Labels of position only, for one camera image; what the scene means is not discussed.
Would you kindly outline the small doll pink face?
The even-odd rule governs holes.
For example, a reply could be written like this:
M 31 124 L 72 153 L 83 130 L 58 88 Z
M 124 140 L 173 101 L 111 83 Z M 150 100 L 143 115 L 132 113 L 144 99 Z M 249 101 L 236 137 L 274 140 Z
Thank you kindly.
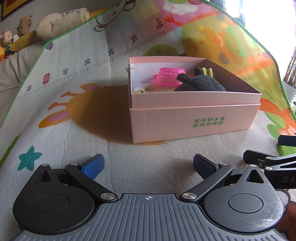
M 1 33 L 1 47 L 2 48 L 10 48 L 10 46 L 19 39 L 17 34 L 12 34 L 11 31 L 4 31 Z

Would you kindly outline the colourful cartoon play mat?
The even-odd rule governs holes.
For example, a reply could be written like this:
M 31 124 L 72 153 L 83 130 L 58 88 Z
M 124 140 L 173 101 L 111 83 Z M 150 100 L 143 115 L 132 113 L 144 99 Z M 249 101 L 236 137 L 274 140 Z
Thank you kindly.
M 14 200 L 44 163 L 63 168 L 102 154 L 95 180 L 115 193 L 180 194 L 201 181 L 197 153 L 236 168 L 247 149 L 295 153 L 277 143 L 295 132 L 277 63 L 234 18 L 207 1 L 137 1 L 107 22 L 110 14 L 43 48 L 1 126 L 1 240 L 20 231 Z M 146 56 L 204 58 L 244 80 L 262 94 L 250 128 L 134 143 L 129 60 Z

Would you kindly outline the beige plush pillow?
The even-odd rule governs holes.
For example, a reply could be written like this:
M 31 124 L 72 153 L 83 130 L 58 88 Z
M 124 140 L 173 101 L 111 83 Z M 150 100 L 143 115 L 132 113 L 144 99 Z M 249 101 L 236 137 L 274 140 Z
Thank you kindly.
M 49 41 L 88 20 L 89 11 L 86 8 L 49 14 L 39 22 L 36 28 L 36 34 L 41 40 Z

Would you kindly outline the grey sofa cushion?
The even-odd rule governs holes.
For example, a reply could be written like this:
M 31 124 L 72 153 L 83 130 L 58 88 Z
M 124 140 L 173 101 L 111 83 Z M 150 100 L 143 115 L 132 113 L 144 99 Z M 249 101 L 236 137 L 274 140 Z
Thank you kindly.
M 36 42 L 0 63 L 1 121 L 3 121 L 6 113 L 9 111 L 22 82 L 37 61 L 45 44 L 46 42 L 44 41 Z

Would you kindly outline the pink plastic basket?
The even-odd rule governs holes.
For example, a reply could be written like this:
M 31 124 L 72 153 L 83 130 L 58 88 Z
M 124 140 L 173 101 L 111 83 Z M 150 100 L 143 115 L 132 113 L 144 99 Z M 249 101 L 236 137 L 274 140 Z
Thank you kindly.
M 178 87 L 182 82 L 177 80 L 179 74 L 185 74 L 183 68 L 161 68 L 158 73 L 154 76 L 154 79 L 151 80 L 151 83 L 163 86 L 172 86 Z

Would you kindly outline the black plush toy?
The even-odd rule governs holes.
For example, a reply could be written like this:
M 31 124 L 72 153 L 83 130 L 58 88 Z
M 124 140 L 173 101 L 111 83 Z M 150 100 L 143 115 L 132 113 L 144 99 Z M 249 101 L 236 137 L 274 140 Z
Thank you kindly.
M 194 68 L 194 76 L 186 73 L 177 76 L 177 80 L 182 82 L 174 91 L 226 91 L 225 87 L 215 78 L 205 75 L 202 68 Z

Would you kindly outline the yellow toy food piece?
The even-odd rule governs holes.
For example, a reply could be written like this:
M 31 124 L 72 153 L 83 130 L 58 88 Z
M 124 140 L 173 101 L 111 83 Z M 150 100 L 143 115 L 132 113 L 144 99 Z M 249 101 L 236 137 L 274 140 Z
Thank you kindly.
M 145 90 L 143 88 L 138 87 L 133 90 L 133 93 L 145 93 Z

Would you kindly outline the orange brown plush toy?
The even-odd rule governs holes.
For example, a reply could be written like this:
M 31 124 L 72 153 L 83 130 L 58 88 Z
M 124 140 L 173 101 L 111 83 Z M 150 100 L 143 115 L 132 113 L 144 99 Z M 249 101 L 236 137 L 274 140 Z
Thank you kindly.
M 171 92 L 176 89 L 175 86 L 166 86 L 166 85 L 159 85 L 150 83 L 144 86 L 145 93 L 148 92 Z

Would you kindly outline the pink cardboard box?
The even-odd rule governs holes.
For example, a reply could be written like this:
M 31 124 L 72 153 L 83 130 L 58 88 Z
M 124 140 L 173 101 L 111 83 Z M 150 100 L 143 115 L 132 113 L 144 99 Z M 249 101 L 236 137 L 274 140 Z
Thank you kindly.
M 161 68 L 208 67 L 225 92 L 135 93 Z M 262 94 L 223 67 L 204 58 L 146 56 L 129 59 L 129 109 L 134 143 L 174 140 L 250 128 Z

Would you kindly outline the yellow duck plush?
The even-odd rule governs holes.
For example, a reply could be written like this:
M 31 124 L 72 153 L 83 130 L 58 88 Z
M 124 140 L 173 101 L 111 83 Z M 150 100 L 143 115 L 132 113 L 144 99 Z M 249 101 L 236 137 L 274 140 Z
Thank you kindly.
M 4 61 L 6 55 L 5 46 L 0 45 L 0 62 Z

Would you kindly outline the framed wall picture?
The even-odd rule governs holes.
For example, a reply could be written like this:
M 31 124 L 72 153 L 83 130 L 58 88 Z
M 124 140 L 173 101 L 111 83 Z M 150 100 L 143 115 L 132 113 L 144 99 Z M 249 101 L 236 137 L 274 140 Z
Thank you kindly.
M 4 0 L 1 1 L 1 19 L 4 20 L 6 17 L 11 15 L 17 9 L 23 5 L 29 3 L 31 0 Z

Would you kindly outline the brown deer plush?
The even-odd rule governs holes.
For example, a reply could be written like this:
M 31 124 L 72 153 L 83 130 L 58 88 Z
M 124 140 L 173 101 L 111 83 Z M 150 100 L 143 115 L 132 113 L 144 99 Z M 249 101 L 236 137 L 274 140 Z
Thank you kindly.
M 32 16 L 33 15 L 28 15 L 24 16 L 20 19 L 20 22 L 18 24 L 18 36 L 22 37 L 26 33 L 30 31 L 30 26 L 32 24 Z

